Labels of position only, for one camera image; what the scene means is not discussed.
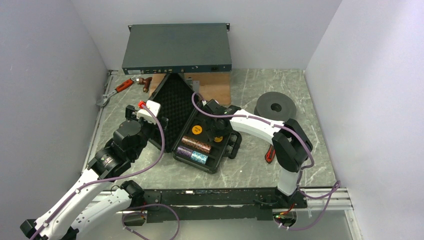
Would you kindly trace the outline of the orange big blind button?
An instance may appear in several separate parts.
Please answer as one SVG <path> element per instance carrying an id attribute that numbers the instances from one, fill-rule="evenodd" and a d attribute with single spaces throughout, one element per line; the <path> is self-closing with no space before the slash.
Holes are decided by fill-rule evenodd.
<path id="1" fill-rule="evenodd" d="M 191 128 L 191 132 L 192 132 L 194 135 L 199 135 L 199 134 L 201 134 L 201 133 L 202 133 L 202 131 L 203 131 L 203 128 L 202 128 L 200 125 L 194 125 L 194 126 Z"/>

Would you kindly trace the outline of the brown poker chip stack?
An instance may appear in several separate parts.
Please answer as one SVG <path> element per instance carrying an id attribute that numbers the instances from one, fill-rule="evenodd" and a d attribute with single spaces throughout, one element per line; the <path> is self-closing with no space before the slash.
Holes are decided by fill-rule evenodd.
<path id="1" fill-rule="evenodd" d="M 200 150 L 200 151 L 202 151 L 202 152 L 208 153 L 208 154 L 212 150 L 212 146 L 211 145 L 209 145 L 207 143 L 204 143 L 204 142 L 201 142 L 201 141 L 196 141 L 195 142 L 195 148 L 198 149 L 198 150 Z"/>
<path id="2" fill-rule="evenodd" d="M 197 140 L 192 138 L 192 137 L 188 137 L 188 136 L 183 136 L 181 138 L 181 142 L 185 145 L 191 146 L 193 148 L 197 147 Z"/>

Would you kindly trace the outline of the purple poker chip stack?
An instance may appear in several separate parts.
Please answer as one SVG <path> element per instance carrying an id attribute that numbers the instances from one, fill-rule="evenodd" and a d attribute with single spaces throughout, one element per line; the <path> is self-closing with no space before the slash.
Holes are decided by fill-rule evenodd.
<path id="1" fill-rule="evenodd" d="M 193 154 L 193 150 L 191 150 L 191 149 L 189 149 L 185 146 L 180 145 L 180 146 L 177 147 L 176 153 L 190 159 L 192 154 Z"/>

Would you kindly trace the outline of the black foam-lined poker case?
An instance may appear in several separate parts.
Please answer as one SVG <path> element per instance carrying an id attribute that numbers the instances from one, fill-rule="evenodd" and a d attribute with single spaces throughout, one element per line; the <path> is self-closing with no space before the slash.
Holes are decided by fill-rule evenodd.
<path id="1" fill-rule="evenodd" d="M 201 106 L 200 96 L 195 92 L 193 95 L 195 95 L 194 100 L 197 106 L 202 108 L 203 106 Z M 233 130 L 230 134 L 224 136 L 221 142 L 214 142 L 209 140 L 208 136 L 206 135 L 205 126 L 203 124 L 203 119 L 206 118 L 206 115 L 200 113 L 194 107 L 194 105 L 192 106 L 192 109 L 173 108 L 166 110 L 161 105 L 161 115 L 168 118 L 166 133 L 164 134 L 164 139 L 162 139 L 162 143 L 165 143 L 164 151 L 166 153 L 171 153 L 173 158 L 177 161 L 213 174 L 217 171 L 222 158 L 234 159 L 237 156 L 242 141 L 242 136 L 239 132 Z M 202 127 L 201 134 L 195 135 L 192 133 L 192 127 L 195 125 L 200 125 Z M 187 136 L 199 142 L 211 145 L 212 149 L 210 153 L 206 153 L 196 149 L 195 147 L 183 144 L 181 141 L 183 136 Z M 176 150 L 178 146 L 184 146 L 193 151 L 207 155 L 208 159 L 206 164 L 198 163 L 188 157 L 177 154 Z"/>

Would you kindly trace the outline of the light blue poker chip stack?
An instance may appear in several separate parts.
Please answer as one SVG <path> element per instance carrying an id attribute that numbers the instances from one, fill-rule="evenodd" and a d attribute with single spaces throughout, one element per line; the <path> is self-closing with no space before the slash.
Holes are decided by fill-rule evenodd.
<path id="1" fill-rule="evenodd" d="M 201 152 L 193 151 L 190 155 L 190 159 L 192 161 L 205 165 L 208 160 L 208 156 Z"/>

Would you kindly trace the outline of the orange small blind button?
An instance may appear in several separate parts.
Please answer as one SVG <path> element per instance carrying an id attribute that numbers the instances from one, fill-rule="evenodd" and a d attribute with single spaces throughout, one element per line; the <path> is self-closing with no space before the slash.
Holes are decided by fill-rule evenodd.
<path id="1" fill-rule="evenodd" d="M 223 137 L 220 136 L 220 137 L 215 137 L 213 141 L 216 143 L 220 143 L 222 140 L 223 140 Z"/>

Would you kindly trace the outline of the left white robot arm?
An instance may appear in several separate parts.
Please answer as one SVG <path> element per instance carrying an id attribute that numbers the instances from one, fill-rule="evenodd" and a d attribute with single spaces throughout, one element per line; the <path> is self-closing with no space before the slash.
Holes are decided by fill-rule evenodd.
<path id="1" fill-rule="evenodd" d="M 153 132 L 161 136 L 160 154 L 165 152 L 166 121 L 158 119 L 161 105 L 148 100 L 122 122 L 104 148 L 99 150 L 70 190 L 46 213 L 27 219 L 20 229 L 30 240 L 80 240 L 101 221 L 125 210 L 137 210 L 144 203 L 144 190 L 130 177 L 142 174 L 159 163 L 125 175 L 140 157 Z"/>

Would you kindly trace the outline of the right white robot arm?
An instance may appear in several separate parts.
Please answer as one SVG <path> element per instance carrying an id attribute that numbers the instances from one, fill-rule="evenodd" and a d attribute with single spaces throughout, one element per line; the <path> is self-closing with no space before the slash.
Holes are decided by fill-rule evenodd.
<path id="1" fill-rule="evenodd" d="M 276 159 L 282 167 L 277 183 L 279 191 L 275 194 L 275 200 L 280 207 L 289 207 L 295 201 L 294 193 L 299 186 L 303 170 L 315 164 L 312 156 L 313 145 L 302 127 L 293 119 L 288 122 L 270 120 L 249 113 L 238 106 L 234 111 L 225 109 L 220 115 L 207 113 L 197 106 L 194 94 L 191 102 L 205 116 L 213 119 L 229 119 L 228 123 L 233 130 L 258 137 L 273 146 Z"/>

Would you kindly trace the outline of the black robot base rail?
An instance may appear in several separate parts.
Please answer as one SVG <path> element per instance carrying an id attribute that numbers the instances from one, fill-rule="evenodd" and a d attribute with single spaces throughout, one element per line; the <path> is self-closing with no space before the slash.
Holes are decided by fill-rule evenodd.
<path id="1" fill-rule="evenodd" d="M 256 219 L 270 221 L 278 211 L 307 208 L 295 192 L 284 196 L 276 187 L 146 189 L 128 211 L 142 211 L 147 223 L 181 220 Z"/>

